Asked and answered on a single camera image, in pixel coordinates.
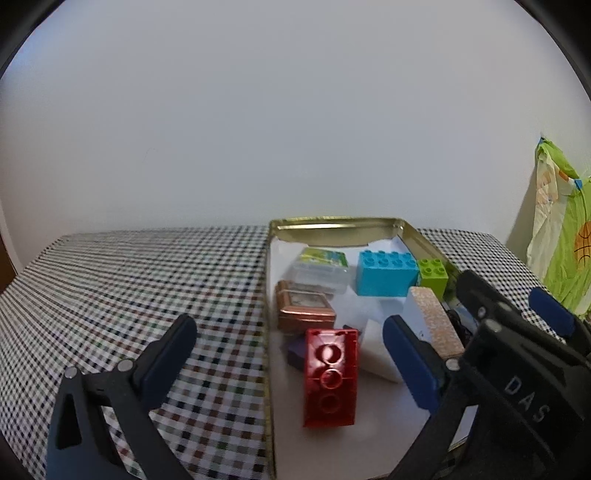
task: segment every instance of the red lego brick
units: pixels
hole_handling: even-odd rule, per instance
[[[355,423],[358,334],[354,329],[308,329],[304,427]]]

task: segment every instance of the blue lego brick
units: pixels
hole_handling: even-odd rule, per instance
[[[417,284],[418,271],[409,253],[364,250],[357,263],[357,295],[405,297],[408,289]]]

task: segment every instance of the small plastic container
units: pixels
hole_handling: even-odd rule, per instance
[[[296,283],[318,286],[324,293],[345,293],[351,282],[345,254],[320,248],[305,248],[288,276]]]

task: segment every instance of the metal tin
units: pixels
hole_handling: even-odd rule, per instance
[[[308,328],[332,328],[336,313],[323,293],[314,287],[281,280],[275,287],[278,327],[285,333],[305,332]]]
[[[269,224],[268,243],[274,237],[287,242],[301,242],[310,247],[359,247],[370,242],[399,236],[406,244],[413,256],[420,260],[423,258],[439,258],[449,276],[444,300],[456,300],[456,280],[460,274],[457,267],[452,264],[441,251],[429,240],[420,234],[405,220],[400,218],[353,218],[353,217],[300,217],[273,220]],[[267,317],[269,317],[269,303],[265,302]],[[265,343],[268,348],[269,327],[265,329]],[[265,367],[268,369],[269,359],[265,358]],[[267,438],[268,472],[272,480],[277,479],[275,470],[275,448],[273,433],[273,416],[271,404],[271,384],[269,373],[265,376],[265,416]],[[451,446],[455,449],[464,442],[458,442]]]

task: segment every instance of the green duplo brick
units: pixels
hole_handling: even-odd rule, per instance
[[[420,270],[420,283],[422,287],[428,287],[439,301],[443,300],[443,292],[447,285],[447,272],[443,263],[438,258],[431,260],[424,258],[419,260],[418,268]]]

